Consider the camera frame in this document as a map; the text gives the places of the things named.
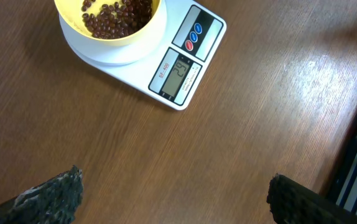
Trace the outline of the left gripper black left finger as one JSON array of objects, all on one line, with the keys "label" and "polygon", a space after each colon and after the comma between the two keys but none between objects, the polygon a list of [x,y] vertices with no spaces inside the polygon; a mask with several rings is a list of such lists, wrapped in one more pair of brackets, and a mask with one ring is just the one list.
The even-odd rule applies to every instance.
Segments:
[{"label": "left gripper black left finger", "polygon": [[72,223],[83,200],[77,166],[0,204],[0,223]]}]

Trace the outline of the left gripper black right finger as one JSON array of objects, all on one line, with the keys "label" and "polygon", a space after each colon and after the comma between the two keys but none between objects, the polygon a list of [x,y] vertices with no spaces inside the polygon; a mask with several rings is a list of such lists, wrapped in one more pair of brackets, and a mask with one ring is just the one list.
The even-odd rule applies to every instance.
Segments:
[{"label": "left gripper black right finger", "polygon": [[276,174],[266,202],[277,224],[357,224],[357,216],[290,178]]}]

